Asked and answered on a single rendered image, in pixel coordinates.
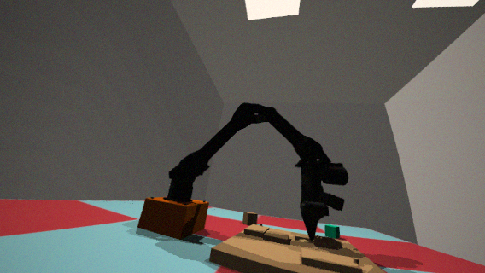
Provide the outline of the small green block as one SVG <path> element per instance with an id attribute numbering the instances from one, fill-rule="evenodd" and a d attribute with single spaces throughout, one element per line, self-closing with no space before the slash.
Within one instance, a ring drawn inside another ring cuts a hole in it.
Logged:
<path id="1" fill-rule="evenodd" d="M 325 232 L 325 236 L 328 236 L 330 238 L 333 238 L 333 239 L 340 238 L 339 226 L 326 224 L 324 227 L 324 232 Z"/>

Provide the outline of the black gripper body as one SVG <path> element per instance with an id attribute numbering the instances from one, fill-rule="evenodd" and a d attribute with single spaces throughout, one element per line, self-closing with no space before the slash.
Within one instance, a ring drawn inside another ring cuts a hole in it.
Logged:
<path id="1" fill-rule="evenodd" d="M 301 212 L 329 216 L 329 207 L 320 202 L 320 182 L 301 182 Z"/>

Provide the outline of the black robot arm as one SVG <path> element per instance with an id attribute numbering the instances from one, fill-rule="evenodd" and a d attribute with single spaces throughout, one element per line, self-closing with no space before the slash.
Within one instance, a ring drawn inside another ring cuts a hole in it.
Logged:
<path id="1" fill-rule="evenodd" d="M 254 115 L 257 113 L 257 115 Z M 242 103 L 234 112 L 228 122 L 215 136 L 213 136 L 201 149 L 189 154 L 179 161 L 178 165 L 170 170 L 170 189 L 164 200 L 173 200 L 178 203 L 192 202 L 191 194 L 193 182 L 196 177 L 210 166 L 210 158 L 220 150 L 239 130 L 250 124 L 269 122 L 287 140 L 290 141 L 295 152 L 301 158 L 295 165 L 301 167 L 302 182 L 320 182 L 327 184 L 345 185 L 348 182 L 347 169 L 341 163 L 331 163 L 324 153 L 322 146 L 309 136 L 302 135 L 287 119 L 277 112 L 274 107 L 265 107 L 260 104 Z M 319 160 L 316 160 L 319 159 Z M 309 161 L 309 162 L 308 162 Z M 344 199 L 331 193 L 320 190 L 320 202 L 342 211 Z"/>

